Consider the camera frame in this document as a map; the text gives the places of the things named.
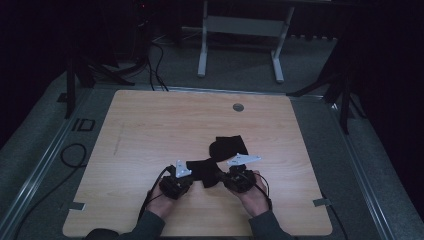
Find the round hole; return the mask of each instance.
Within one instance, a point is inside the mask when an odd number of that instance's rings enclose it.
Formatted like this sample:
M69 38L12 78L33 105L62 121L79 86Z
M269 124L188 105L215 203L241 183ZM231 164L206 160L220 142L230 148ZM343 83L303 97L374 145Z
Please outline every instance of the round hole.
M236 112L241 112L241 111L244 110L244 106L243 106L243 104L236 103L236 104L233 105L233 109Z

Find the table leg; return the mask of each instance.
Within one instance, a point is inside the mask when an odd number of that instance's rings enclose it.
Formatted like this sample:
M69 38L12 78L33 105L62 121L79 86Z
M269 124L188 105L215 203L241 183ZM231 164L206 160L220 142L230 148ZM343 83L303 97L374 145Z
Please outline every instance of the table leg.
M283 48L284 40L286 39L287 32L289 30L290 22L293 17L294 7L290 7L284 24L281 28L281 34L279 36L278 46L275 50L271 51L272 64L274 65L275 80L279 83L284 82L283 71L280 63L280 53Z
M206 61L208 57L208 1L203 1L203 26L202 26L202 49L200 50L199 68L197 70L198 77L206 75Z

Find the metal stand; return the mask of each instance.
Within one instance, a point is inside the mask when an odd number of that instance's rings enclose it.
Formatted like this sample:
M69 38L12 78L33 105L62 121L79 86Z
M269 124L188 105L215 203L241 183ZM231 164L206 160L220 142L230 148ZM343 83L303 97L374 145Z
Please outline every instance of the metal stand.
M202 48L200 50L197 75L199 77L204 77L206 75L208 32L248 34L279 38L277 48L271 52L271 59L274 66L275 79L277 82L282 83L284 81L284 77L279 57L284 40L287 36L293 12L294 7L290 7L286 14L285 21L210 16L208 15L208 1L205 0L203 2Z
M347 118L349 114L349 102L351 100L350 93L351 93L351 85L352 85L352 78L353 78L353 71L350 67L348 67L346 70L342 71L341 73L334 73L329 77L326 78L318 78L318 80L314 83L312 83L309 86L306 86L296 92L287 93L286 96L291 97L301 97L312 90L315 90L325 84L330 84L330 87L328 88L327 92L324 95L324 100L326 103L332 103L334 104L340 94L342 94L342 105L340 109L340 126L343 129L343 132L345 134L349 134L348 128L347 128Z
M127 86L135 85L135 83L128 82L127 80L119 77L118 75L111 72L110 70L103 67L101 64L97 63L94 60L71 53L66 60L66 119L71 116L72 112L75 109L75 74L78 76L78 79L83 87L92 88L96 83L91 73L90 67L96 69L98 72L104 74L107 78L115 81L118 84Z

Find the gray sleeve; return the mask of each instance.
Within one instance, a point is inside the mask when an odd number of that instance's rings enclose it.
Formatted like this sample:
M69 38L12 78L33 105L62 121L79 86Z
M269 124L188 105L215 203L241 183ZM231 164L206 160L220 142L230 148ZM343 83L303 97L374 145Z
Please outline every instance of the gray sleeve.
M154 240L160 236L165 222L156 214L145 211L132 232L124 233L117 240Z
M256 240L285 240L291 236L281 229L277 218L272 211L267 211L249 219L253 237Z

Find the white metal frame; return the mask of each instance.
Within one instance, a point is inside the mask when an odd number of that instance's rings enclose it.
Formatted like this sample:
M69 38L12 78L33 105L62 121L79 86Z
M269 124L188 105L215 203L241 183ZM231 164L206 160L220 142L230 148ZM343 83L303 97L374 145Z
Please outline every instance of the white metal frame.
M280 54L284 40L287 36L293 12L294 7L290 7L286 14L285 21L210 16L208 15L208 1L203 1L202 49L200 50L197 75L199 77L204 77L206 75L208 32L249 34L279 38L276 49L271 51L271 59L274 66L275 79L277 82L282 83L284 77L281 69Z

